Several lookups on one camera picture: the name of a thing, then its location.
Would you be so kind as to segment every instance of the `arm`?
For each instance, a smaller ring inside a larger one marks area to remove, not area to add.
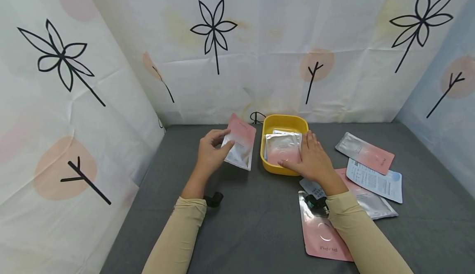
[[[412,274],[404,259],[334,171],[315,134],[311,131],[304,134],[301,163],[281,161],[279,164],[320,184],[327,195],[328,218],[345,241],[362,274]]]
[[[212,130],[200,140],[195,169],[150,252],[142,274],[185,274],[188,271],[196,236],[206,214],[206,201],[203,200],[206,183],[234,145],[234,141],[230,141],[221,149],[215,148],[228,133],[230,130]]]
[[[329,196],[326,203],[328,219],[345,241],[362,274],[412,274],[404,259],[352,193]]]

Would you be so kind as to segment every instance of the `sheet mask sachet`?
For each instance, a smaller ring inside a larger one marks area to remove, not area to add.
[[[385,199],[350,181],[346,177],[346,168],[336,169],[335,171],[340,175],[350,192],[356,196],[356,200],[372,220],[396,217],[399,215]],[[300,185],[308,194],[313,195],[316,199],[325,196],[324,190],[316,182],[304,178],[300,180]]]
[[[300,148],[294,133],[266,134],[266,152],[269,164],[278,165],[278,161],[299,163]]]
[[[346,176],[359,186],[402,204],[401,173],[389,170],[384,176],[353,159],[348,159]]]
[[[300,148],[300,145],[302,145],[302,133],[295,133],[295,132],[286,132],[286,131],[283,131],[283,130],[273,130],[272,131],[273,134],[291,134],[291,135],[295,135],[296,136],[296,139],[297,139],[297,145]]]
[[[394,154],[345,133],[335,148],[346,156],[383,175],[387,174]]]
[[[303,241],[307,254],[340,261],[353,261],[350,250],[327,217],[315,214],[305,202],[308,194],[298,192]]]
[[[226,145],[230,140],[234,140],[235,144],[224,161],[231,165],[235,165],[236,167],[250,171],[256,129],[250,124],[242,121],[234,113],[229,118],[228,128],[231,129],[231,133],[224,136],[221,147]]]
[[[295,132],[287,132],[287,131],[283,131],[283,130],[273,130],[272,131],[273,134],[290,134],[290,135],[295,135],[296,136],[296,139],[297,139],[297,146],[299,149],[302,149],[301,148],[301,143],[302,143],[302,133],[295,133]],[[264,151],[263,151],[263,157],[265,159],[265,161],[267,161],[267,147],[266,147],[266,141],[264,140]]]

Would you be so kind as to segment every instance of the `brand logo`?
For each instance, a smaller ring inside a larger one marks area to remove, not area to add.
[[[337,248],[335,248],[335,247],[320,246],[320,249],[322,249],[322,250],[326,250],[326,251],[334,251],[334,252],[338,252],[338,249],[337,249]]]

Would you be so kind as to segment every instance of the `person's left hand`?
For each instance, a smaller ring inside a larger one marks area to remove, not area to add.
[[[206,136],[200,139],[198,160],[192,176],[199,176],[201,179],[207,180],[219,168],[229,150],[234,146],[234,140],[226,143],[221,149],[216,149],[215,146],[221,144],[223,137],[230,132],[229,128],[226,130],[210,130]]]

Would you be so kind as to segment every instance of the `peach circle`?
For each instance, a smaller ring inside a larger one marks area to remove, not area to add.
[[[99,15],[92,0],[59,0],[61,7],[72,18],[89,22]]]
[[[303,59],[302,63],[300,63],[300,75],[304,81],[312,81],[312,74],[310,74],[308,68],[310,67],[313,71],[317,61],[318,66],[321,66],[322,64],[323,66],[316,71],[313,81],[322,80],[329,74],[335,64],[335,55],[327,49],[313,49],[310,51]]]
[[[462,72],[462,74],[459,79],[465,78],[465,80],[455,83],[449,90],[447,96],[451,99],[462,99],[474,92],[475,58],[466,55],[454,60],[452,64],[450,64],[442,76],[440,89],[443,93],[449,88],[450,75],[453,75],[452,81],[454,81],[460,72]]]
[[[33,186],[38,195],[47,200],[59,201],[73,198],[90,186],[84,180],[61,182],[63,178],[79,177],[69,165],[71,161],[78,165],[80,157],[80,170],[90,180],[94,181],[97,174],[97,165],[94,158],[78,140],[73,137],[59,139],[38,161]]]
[[[153,77],[163,82],[162,75],[160,75],[158,68],[156,67],[156,65],[153,64],[153,61],[151,61],[151,58],[148,52],[145,52],[143,54],[142,62],[143,62],[144,67],[148,71],[148,73],[150,73]]]

